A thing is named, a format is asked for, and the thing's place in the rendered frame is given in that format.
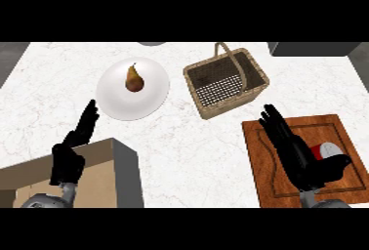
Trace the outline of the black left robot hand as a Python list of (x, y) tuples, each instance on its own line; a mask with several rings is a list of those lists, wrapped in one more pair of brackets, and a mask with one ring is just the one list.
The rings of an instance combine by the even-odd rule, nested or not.
[(97, 119), (98, 114), (94, 100), (89, 100), (76, 128), (67, 133), (63, 142), (51, 148), (53, 165), (48, 182), (51, 186), (58, 186), (61, 183), (78, 183), (82, 176), (85, 159), (75, 153), (73, 148), (89, 143)]

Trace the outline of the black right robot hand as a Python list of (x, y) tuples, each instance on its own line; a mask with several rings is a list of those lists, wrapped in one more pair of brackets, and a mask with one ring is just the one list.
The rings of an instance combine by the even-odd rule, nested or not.
[(351, 163), (351, 158), (339, 154), (317, 160), (303, 140), (292, 133), (275, 107), (265, 104), (264, 109), (258, 122), (272, 143), (292, 185), (299, 191), (323, 188), (326, 183), (342, 178), (342, 171)]

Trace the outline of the brown wooden cutting board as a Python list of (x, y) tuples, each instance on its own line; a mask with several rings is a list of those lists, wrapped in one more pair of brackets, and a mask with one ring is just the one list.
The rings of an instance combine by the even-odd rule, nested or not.
[(337, 116), (264, 118), (241, 123), (259, 206), (300, 206), (299, 195), (369, 202), (369, 175)]

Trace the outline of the red and white can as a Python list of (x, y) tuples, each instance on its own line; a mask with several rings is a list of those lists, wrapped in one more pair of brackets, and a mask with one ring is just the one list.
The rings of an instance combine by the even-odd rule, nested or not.
[(329, 158), (330, 156), (342, 154), (337, 145), (330, 142), (324, 142), (315, 146), (311, 146), (309, 150), (317, 160), (321, 160), (324, 158)]

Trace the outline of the open wooden drawer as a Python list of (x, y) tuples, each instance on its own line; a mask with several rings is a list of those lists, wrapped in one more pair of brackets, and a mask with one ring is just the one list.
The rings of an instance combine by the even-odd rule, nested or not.
[(143, 206), (138, 153), (115, 139), (0, 169), (0, 208)]

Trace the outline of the white round plate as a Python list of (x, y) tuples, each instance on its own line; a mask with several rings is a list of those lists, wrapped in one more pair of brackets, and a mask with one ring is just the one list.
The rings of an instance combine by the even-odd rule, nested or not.
[(95, 103), (113, 119), (132, 121), (150, 115), (163, 103), (168, 75), (153, 60), (141, 57), (115, 63), (95, 86)]

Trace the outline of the brown pear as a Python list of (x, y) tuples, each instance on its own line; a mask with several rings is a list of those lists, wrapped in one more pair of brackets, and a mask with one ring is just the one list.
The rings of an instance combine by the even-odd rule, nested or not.
[(131, 92), (138, 92), (143, 90), (144, 80), (132, 66), (129, 66), (126, 71), (125, 88)]

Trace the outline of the dark grey appliance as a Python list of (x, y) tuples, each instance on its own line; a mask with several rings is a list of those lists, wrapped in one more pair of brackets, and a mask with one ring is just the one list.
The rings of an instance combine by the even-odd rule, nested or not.
[(268, 42), (274, 57), (343, 57), (358, 42)]

